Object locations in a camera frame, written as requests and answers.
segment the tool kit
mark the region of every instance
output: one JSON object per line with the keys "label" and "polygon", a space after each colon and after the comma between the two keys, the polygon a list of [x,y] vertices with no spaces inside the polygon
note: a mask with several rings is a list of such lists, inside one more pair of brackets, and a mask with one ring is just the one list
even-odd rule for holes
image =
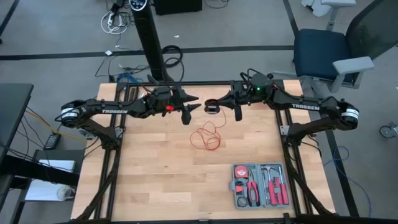
{"label": "tool kit", "polygon": [[285,171],[280,162],[234,164],[229,189],[237,209],[285,208],[290,204]]}

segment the wooden table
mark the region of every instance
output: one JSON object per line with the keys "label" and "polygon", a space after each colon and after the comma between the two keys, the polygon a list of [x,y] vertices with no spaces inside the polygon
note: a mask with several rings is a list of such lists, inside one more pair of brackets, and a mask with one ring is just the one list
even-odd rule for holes
{"label": "wooden table", "polygon": [[[284,83],[289,93],[302,94],[299,81]],[[115,89],[116,84],[102,84],[98,99],[114,100]],[[224,96],[229,86],[185,86],[184,89],[200,98],[191,102],[194,104]],[[285,212],[295,216],[292,207],[238,210],[228,188],[232,164],[284,162],[275,112],[263,104],[243,106],[243,119],[235,122],[233,111],[225,108],[227,122],[218,130],[221,146],[215,151],[207,151],[193,147],[190,135],[207,121],[223,124],[224,116],[222,113],[209,115],[203,108],[192,112],[188,126],[181,123],[180,113],[168,114],[164,118],[160,115],[147,119],[127,117],[113,221],[282,218]],[[310,121],[307,111],[291,110],[291,113],[293,122]],[[94,120],[109,126],[110,115],[99,114]],[[197,140],[194,143],[200,144],[199,138]],[[303,141],[313,144],[307,138]],[[334,212],[318,151],[302,145],[300,153],[308,186],[321,203]],[[85,159],[72,218],[79,216],[95,195],[103,157],[104,150],[99,148]],[[298,194],[305,212],[301,190]],[[107,198],[105,195],[103,214]]]}

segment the yellow cable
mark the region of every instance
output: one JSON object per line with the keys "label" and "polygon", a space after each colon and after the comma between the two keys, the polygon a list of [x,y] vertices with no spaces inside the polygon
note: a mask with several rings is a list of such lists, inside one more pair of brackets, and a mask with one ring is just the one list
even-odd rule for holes
{"label": "yellow cable", "polygon": [[60,132],[60,131],[57,131],[56,129],[53,129],[53,127],[51,127],[46,121],[44,121],[42,118],[40,118],[40,117],[37,116],[36,114],[33,114],[33,113],[30,112],[30,111],[25,111],[25,112],[26,112],[26,113],[29,113],[29,114],[32,115],[33,117],[37,118],[37,119],[38,119],[39,121],[41,121],[44,125],[46,125],[46,127],[48,127],[49,129],[51,129],[54,133],[60,134],[60,135],[62,135],[62,136],[68,137],[68,138],[77,139],[77,140],[82,141],[82,142],[86,142],[86,140],[84,140],[84,139],[82,139],[82,138],[79,138],[79,137],[76,137],[76,136],[72,136],[72,135],[69,135],[69,134],[65,134],[65,133],[62,133],[62,132]]}

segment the chair armrest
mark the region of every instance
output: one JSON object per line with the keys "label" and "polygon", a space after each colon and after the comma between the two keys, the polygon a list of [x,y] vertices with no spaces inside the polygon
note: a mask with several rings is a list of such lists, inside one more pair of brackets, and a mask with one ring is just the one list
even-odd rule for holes
{"label": "chair armrest", "polygon": [[322,5],[331,6],[331,7],[348,7],[355,6],[355,0],[322,0]]}
{"label": "chair armrest", "polygon": [[333,66],[340,75],[349,73],[364,72],[374,69],[373,61],[370,57],[352,58],[333,62]]}

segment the red-handled pliers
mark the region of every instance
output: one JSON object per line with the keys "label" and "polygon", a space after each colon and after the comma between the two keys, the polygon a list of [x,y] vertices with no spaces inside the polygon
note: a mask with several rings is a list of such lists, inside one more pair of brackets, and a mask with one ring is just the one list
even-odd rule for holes
{"label": "red-handled pliers", "polygon": [[257,188],[257,183],[254,181],[253,173],[250,170],[249,171],[249,182],[248,182],[248,202],[249,202],[250,207],[252,206],[251,190],[254,190],[254,193],[256,194],[256,205],[260,206],[260,198],[259,198],[259,191]]}

